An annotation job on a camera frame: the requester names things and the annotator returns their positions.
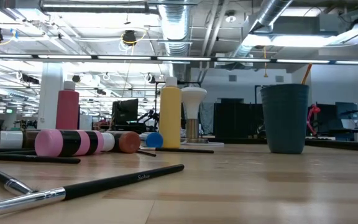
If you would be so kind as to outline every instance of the dark gray plastic cup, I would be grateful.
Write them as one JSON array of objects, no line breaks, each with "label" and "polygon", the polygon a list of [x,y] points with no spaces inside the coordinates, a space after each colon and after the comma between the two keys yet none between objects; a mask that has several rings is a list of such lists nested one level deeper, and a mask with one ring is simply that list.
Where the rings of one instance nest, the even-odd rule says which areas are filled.
[{"label": "dark gray plastic cup", "polygon": [[260,94],[270,152],[301,154],[305,146],[309,86],[274,85],[261,89]]}]

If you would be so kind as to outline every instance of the white wall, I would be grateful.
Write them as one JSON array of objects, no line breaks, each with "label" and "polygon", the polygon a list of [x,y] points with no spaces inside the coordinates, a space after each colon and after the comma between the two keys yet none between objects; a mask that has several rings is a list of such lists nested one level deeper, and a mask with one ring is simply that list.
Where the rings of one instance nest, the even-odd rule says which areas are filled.
[{"label": "white wall", "polygon": [[[259,70],[234,70],[227,71],[223,69],[210,69],[206,74],[202,88],[206,89],[204,103],[214,103],[218,98],[242,98],[244,103],[254,103],[255,85],[273,85],[277,84],[275,76],[284,76],[284,83],[291,83],[291,74],[286,73],[285,70],[267,70],[268,77],[265,78],[265,71]],[[229,82],[229,75],[237,75],[236,82]],[[260,88],[257,92],[257,101],[261,103]]]},{"label": "white wall", "polygon": [[[300,75],[305,74],[305,70],[306,66],[293,73],[294,83],[299,83],[299,79],[302,79]],[[310,104],[315,102],[322,104],[335,104],[335,102],[358,104],[358,66],[313,65],[310,78]]]}]

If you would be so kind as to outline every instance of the metal ferrule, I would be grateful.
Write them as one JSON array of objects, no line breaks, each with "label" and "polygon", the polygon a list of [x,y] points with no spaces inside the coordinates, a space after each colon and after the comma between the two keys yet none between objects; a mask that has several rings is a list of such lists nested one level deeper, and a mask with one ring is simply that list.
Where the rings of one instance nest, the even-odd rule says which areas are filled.
[{"label": "metal ferrule", "polygon": [[188,139],[198,138],[198,119],[186,120],[186,138]]},{"label": "metal ferrule", "polygon": [[4,184],[4,188],[10,193],[17,196],[31,194],[34,192],[29,186],[15,179],[8,180]]},{"label": "metal ferrule", "polygon": [[63,187],[42,192],[27,194],[0,201],[0,215],[35,208],[49,203],[59,202],[66,197]]}]

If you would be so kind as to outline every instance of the white cap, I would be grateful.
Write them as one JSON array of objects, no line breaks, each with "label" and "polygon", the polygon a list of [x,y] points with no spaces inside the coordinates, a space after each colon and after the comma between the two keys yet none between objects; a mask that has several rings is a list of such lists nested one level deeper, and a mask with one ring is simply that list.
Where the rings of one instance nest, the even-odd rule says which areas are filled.
[{"label": "white cap", "polygon": [[21,131],[1,131],[0,149],[21,149],[23,146],[23,132]]},{"label": "white cap", "polygon": [[64,89],[65,90],[75,90],[75,82],[73,82],[73,81],[65,81]]},{"label": "white cap", "polygon": [[114,136],[110,133],[102,133],[104,144],[102,151],[108,152],[111,151],[116,143]]},{"label": "white cap", "polygon": [[165,86],[178,86],[178,79],[176,77],[167,77]]}]

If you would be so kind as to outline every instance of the table surface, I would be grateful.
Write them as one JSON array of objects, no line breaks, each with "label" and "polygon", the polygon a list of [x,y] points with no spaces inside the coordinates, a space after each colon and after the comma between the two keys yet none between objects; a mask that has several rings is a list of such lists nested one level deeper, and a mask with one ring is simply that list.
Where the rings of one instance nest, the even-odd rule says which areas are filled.
[{"label": "table surface", "polygon": [[[3,162],[40,190],[174,164],[185,170],[0,217],[0,223],[358,223],[358,151],[226,145],[215,154],[157,152],[81,157],[78,165]],[[0,200],[12,197],[0,187]]]}]

